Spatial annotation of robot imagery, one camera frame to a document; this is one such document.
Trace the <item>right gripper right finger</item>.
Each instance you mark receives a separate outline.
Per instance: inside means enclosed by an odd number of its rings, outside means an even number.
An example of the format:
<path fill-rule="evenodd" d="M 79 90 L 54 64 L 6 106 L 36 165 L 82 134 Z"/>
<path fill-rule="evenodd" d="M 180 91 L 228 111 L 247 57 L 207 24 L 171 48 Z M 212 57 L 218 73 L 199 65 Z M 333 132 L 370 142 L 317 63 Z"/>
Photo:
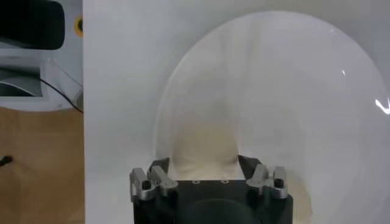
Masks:
<path fill-rule="evenodd" d="M 238 162 L 247 186 L 256 189 L 259 195 L 269 189 L 272 198 L 288 198 L 287 173 L 283 166 L 275 166 L 270 177 L 268 168 L 257 158 L 238 155 Z"/>

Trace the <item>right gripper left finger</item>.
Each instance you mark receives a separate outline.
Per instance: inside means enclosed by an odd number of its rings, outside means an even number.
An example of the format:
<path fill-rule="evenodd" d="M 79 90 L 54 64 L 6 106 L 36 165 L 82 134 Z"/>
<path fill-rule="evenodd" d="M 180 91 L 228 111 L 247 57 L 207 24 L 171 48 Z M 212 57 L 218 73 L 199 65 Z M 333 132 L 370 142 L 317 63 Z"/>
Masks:
<path fill-rule="evenodd" d="M 142 168 L 132 169 L 130 178 L 130 199 L 150 201 L 156 196 L 169 197 L 177 190 L 176 180 L 168 177 L 169 158 L 152 162 L 147 172 Z"/>

